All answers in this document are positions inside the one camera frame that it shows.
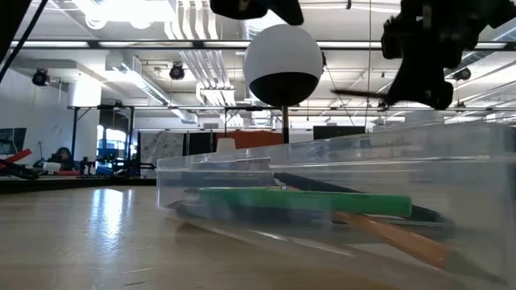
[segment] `person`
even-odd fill
[[[70,171],[74,168],[72,153],[67,147],[57,149],[56,153],[52,154],[48,162],[60,163],[61,171]]]

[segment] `workbench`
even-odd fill
[[[0,195],[0,288],[390,289],[166,218],[155,191]]]

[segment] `orange pencil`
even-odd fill
[[[474,276],[498,283],[502,278],[488,273],[468,261],[463,255],[440,242],[383,222],[381,219],[353,213],[334,213],[336,217],[357,230],[371,234],[392,247],[439,269],[461,275]]]

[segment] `plastic container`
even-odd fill
[[[397,288],[516,289],[515,148],[508,126],[462,123],[163,159],[157,205]],[[350,209],[345,194],[411,210]]]

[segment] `black and white ball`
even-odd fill
[[[271,106],[306,100],[321,78],[323,57],[312,36],[286,24],[269,27],[249,44],[243,74],[251,92]]]

